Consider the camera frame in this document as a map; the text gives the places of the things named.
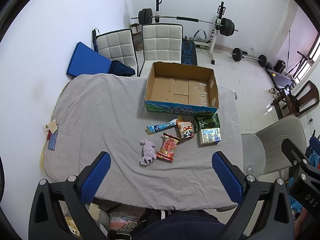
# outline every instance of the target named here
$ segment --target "green snack bag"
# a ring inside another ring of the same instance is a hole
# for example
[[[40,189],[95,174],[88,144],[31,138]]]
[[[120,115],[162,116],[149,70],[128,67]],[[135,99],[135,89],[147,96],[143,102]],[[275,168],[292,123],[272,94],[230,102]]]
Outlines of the green snack bag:
[[[195,116],[196,131],[201,129],[220,128],[220,121],[218,114],[214,115],[198,115]]]

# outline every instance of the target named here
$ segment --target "purple cloth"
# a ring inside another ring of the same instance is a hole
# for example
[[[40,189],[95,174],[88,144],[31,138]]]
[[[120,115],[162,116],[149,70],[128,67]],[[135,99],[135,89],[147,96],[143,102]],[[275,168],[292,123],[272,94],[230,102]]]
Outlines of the purple cloth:
[[[153,142],[144,139],[141,141],[144,144],[143,146],[143,157],[141,158],[140,163],[143,165],[149,165],[153,162],[153,159],[157,158],[155,145]]]

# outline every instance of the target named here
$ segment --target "plastic chair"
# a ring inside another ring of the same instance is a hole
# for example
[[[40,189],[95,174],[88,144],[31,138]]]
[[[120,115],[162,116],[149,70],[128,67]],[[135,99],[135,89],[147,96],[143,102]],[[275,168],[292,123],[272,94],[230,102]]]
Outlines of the plastic chair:
[[[284,139],[289,138],[303,153],[307,147],[302,124],[294,115],[286,116],[257,133],[242,134],[241,137],[244,174],[251,164],[252,174],[256,178],[292,166],[281,151]]]

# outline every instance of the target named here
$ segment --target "shoe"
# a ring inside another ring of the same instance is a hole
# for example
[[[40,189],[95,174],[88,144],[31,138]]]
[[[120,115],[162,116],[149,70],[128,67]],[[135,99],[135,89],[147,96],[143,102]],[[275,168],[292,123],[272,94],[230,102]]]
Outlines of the shoe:
[[[278,93],[278,91],[277,91],[275,88],[270,88],[270,89],[269,89],[269,92],[270,92],[271,94]]]
[[[274,98],[274,99],[277,99],[279,96],[280,96],[280,94],[279,94],[279,93],[276,93],[276,94],[273,95],[273,98]]]

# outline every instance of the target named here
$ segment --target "window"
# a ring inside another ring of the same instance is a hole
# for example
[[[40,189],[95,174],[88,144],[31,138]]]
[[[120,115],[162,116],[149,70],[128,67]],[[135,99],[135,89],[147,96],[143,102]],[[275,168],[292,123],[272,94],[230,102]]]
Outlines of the window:
[[[315,43],[313,44],[310,52],[308,53],[308,56],[311,59],[313,59],[313,61],[315,62],[318,59],[319,55],[320,55],[320,36],[318,35]],[[297,71],[294,74],[294,79],[297,84],[300,83],[300,81],[305,77],[305,75],[311,69],[310,64],[305,59],[301,61],[299,66],[301,66],[300,68],[298,67],[299,71]]]

